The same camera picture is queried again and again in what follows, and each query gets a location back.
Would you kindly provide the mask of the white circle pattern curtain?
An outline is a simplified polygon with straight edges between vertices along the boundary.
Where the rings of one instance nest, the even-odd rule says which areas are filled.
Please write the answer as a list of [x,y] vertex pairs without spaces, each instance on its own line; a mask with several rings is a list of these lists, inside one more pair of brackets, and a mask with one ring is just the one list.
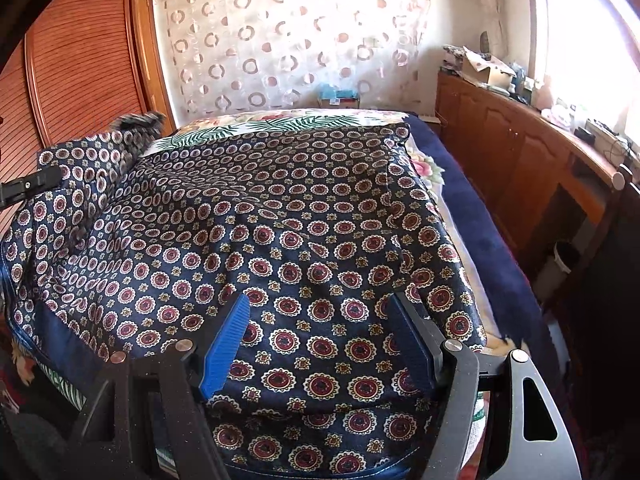
[[183,122],[316,105],[357,90],[364,108],[420,104],[431,0],[154,0],[167,90]]

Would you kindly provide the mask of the waste bin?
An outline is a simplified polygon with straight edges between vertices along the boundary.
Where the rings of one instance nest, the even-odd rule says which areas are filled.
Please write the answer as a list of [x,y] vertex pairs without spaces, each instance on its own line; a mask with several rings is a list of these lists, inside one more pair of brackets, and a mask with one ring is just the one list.
[[564,282],[578,265],[580,252],[566,240],[554,243],[552,253],[540,270],[533,284],[533,291],[538,301],[543,304]]

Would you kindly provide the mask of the open cardboard box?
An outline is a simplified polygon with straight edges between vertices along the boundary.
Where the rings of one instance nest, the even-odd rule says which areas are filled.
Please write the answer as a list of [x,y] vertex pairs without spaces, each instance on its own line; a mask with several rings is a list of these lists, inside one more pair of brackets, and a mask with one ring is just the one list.
[[461,73],[480,84],[508,90],[516,73],[495,56],[480,54],[467,47],[462,50]]

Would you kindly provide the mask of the green leaf print cloth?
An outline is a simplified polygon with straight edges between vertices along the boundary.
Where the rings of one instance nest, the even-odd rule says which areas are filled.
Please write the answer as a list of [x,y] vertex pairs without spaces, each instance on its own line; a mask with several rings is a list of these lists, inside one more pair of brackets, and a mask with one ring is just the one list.
[[190,146],[203,144],[208,141],[219,141],[254,134],[260,132],[299,132],[317,129],[337,129],[342,127],[358,126],[359,119],[349,115],[302,115],[286,116],[270,119],[240,120],[239,122],[227,122],[222,125],[209,125],[199,122],[196,125],[186,126],[177,130],[171,136],[158,139],[150,144],[143,154],[148,157],[164,151],[172,151],[177,148],[190,148]]

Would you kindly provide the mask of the navy blue bed sheet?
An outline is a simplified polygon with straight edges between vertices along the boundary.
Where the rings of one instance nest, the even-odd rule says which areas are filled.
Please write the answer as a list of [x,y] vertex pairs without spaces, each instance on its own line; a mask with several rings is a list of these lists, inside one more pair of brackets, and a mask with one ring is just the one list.
[[445,219],[454,248],[471,281],[487,337],[487,350],[503,356],[527,352],[553,394],[564,391],[558,356],[529,281],[492,221],[484,202],[458,163],[426,122],[405,118],[412,139],[407,150]]

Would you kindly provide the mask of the cardboard box blue contents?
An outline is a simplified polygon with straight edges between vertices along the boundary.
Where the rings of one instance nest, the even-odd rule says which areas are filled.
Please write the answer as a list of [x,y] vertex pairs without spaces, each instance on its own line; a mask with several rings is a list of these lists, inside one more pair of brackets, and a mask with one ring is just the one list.
[[357,90],[322,84],[318,88],[317,102],[320,108],[359,108],[360,95]]

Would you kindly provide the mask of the long wooden cabinet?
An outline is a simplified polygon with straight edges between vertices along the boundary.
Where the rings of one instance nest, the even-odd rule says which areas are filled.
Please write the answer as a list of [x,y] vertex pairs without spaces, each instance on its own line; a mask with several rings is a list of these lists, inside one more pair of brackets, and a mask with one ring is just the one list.
[[614,166],[532,108],[446,72],[437,75],[440,138],[528,278],[552,246],[598,224]]

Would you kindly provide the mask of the window frame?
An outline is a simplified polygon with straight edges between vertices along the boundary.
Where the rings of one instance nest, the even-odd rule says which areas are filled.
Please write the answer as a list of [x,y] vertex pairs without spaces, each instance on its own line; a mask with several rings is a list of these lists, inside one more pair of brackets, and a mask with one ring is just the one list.
[[639,67],[603,0],[533,0],[536,81],[579,118],[639,142]]

